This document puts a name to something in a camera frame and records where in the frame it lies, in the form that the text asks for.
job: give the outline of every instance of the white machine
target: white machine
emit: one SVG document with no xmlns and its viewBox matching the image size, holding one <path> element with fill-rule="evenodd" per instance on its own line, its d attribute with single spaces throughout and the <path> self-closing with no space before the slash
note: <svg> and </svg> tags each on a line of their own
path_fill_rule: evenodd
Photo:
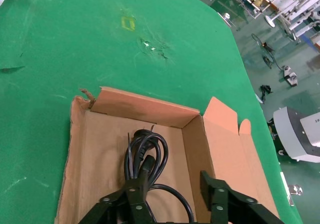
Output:
<svg viewBox="0 0 320 224">
<path fill-rule="evenodd" d="M 269 17 L 265 16 L 265 20 L 271 27 L 275 27 L 274 20 L 278 17 L 283 23 L 285 30 L 288 34 L 293 35 L 292 40 L 296 40 L 299 36 L 312 29 L 314 26 L 320 24 L 320 16 L 315 12 L 315 9 L 320 6 L 320 0 L 292 0 L 293 2 L 284 8 L 276 16 Z M 298 17 L 298 20 L 291 23 L 293 19 Z M 311 17 L 314 22 L 311 22 L 306 27 L 301 28 L 298 31 L 294 29 L 297 28 L 304 20 Z"/>
<path fill-rule="evenodd" d="M 287 154 L 320 163 L 320 112 L 306 116 L 289 107 L 273 113 L 274 126 Z"/>
</svg>

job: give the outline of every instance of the floor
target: floor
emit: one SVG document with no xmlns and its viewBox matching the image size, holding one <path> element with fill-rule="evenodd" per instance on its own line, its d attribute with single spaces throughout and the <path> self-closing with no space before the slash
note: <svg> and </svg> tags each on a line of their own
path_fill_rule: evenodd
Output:
<svg viewBox="0 0 320 224">
<path fill-rule="evenodd" d="M 230 14 L 231 29 L 255 93 L 261 96 L 261 85 L 270 85 L 273 91 L 261 105 L 266 120 L 285 106 L 308 115 L 320 111 L 320 54 L 307 38 L 312 35 L 312 30 L 301 38 L 301 43 L 292 42 L 279 23 L 271 28 L 263 15 L 253 19 L 236 0 L 213 0 L 210 6 L 221 14 Z M 298 76 L 297 87 L 291 88 L 283 79 L 283 72 L 274 64 L 270 69 L 264 63 L 264 51 L 252 38 L 252 33 L 275 50 L 274 57 L 279 67 L 289 65 L 294 70 Z M 319 213 L 320 164 L 297 162 L 280 155 L 278 159 L 288 184 L 302 186 L 303 195 L 293 199 L 303 222 L 319 223 L 320 214 L 315 214 Z"/>
</svg>

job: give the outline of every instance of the black object on floor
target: black object on floor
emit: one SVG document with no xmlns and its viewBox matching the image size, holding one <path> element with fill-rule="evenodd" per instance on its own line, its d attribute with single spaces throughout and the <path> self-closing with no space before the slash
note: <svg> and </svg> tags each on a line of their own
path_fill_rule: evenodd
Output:
<svg viewBox="0 0 320 224">
<path fill-rule="evenodd" d="M 261 85 L 260 90 L 262 92 L 261 101 L 263 103 L 265 103 L 265 100 L 266 100 L 266 94 L 265 93 L 267 93 L 267 94 L 272 93 L 271 88 L 270 88 L 269 85 Z"/>
</svg>

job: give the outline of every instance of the power cord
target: power cord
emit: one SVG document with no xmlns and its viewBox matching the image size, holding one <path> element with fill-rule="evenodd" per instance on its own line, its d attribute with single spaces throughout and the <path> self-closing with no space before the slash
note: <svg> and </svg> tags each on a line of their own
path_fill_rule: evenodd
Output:
<svg viewBox="0 0 320 224">
<path fill-rule="evenodd" d="M 128 142 L 128 149 L 124 157 L 125 180 L 129 180 L 132 178 L 135 179 L 138 178 L 142 173 L 147 173 L 148 190 L 151 191 L 155 189 L 161 189 L 173 194 L 184 206 L 189 218 L 189 223 L 193 223 L 195 221 L 195 218 L 187 200 L 175 189 L 167 185 L 155 184 L 156 180 L 164 170 L 169 156 L 168 145 L 163 136 L 161 136 L 158 133 L 154 133 L 150 130 L 140 129 L 134 133 L 133 140 L 130 142 L 129 138 Z M 162 144 L 163 147 L 162 160 L 159 142 Z M 154 158 L 151 155 L 147 155 L 145 158 L 146 152 L 153 148 L 155 148 L 156 157 Z M 153 221 L 156 222 L 155 216 L 152 213 L 152 210 L 147 201 L 146 206 Z"/>
<path fill-rule="evenodd" d="M 271 57 L 272 60 L 273 60 L 272 63 L 275 63 L 276 66 L 278 67 L 278 69 L 279 69 L 280 71 L 283 71 L 283 69 L 279 67 L 279 65 L 278 65 L 278 63 L 277 63 L 277 61 L 276 61 L 276 58 L 275 58 L 274 54 L 272 53 L 272 51 L 269 50 L 268 48 L 264 47 L 264 44 L 265 44 L 265 45 L 267 45 L 267 44 L 266 44 L 266 43 L 262 43 L 261 40 L 258 38 L 258 36 L 256 36 L 254 33 L 251 34 L 251 37 L 257 42 L 257 44 L 258 44 L 259 46 L 263 47 L 263 48 L 268 52 L 268 54 L 270 55 L 270 57 Z"/>
</svg>

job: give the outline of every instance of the coiled cable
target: coiled cable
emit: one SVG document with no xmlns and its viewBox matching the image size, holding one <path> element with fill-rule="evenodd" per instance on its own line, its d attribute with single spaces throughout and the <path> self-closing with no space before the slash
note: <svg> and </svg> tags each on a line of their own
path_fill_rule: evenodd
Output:
<svg viewBox="0 0 320 224">
<path fill-rule="evenodd" d="M 162 144 L 162 147 L 163 147 L 162 160 L 161 160 L 161 149 L 160 149 L 159 142 Z M 147 155 L 145 157 L 147 150 L 151 150 L 153 148 L 155 148 L 155 153 L 156 153 L 155 159 L 151 155 Z M 129 157 L 129 154 L 132 153 L 132 150 L 134 150 L 133 159 Z M 124 157 L 125 180 L 129 180 L 132 177 L 134 179 L 138 178 L 142 172 L 147 172 L 148 173 L 148 190 L 150 191 L 155 189 L 161 189 L 173 194 L 175 197 L 178 198 L 178 200 L 184 206 L 186 213 L 188 215 L 189 223 L 193 223 L 195 221 L 194 215 L 187 200 L 177 190 L 163 184 L 155 184 L 156 180 L 158 179 L 158 177 L 160 176 L 160 174 L 162 173 L 162 171 L 166 166 L 166 163 L 168 161 L 168 156 L 169 156 L 168 145 L 165 139 L 163 138 L 163 136 L 146 129 L 137 130 L 134 133 L 133 140 L 128 144 L 128 148 Z M 146 201 L 146 206 L 149 210 L 149 213 L 153 221 L 156 222 L 156 219 L 147 201 Z"/>
</svg>

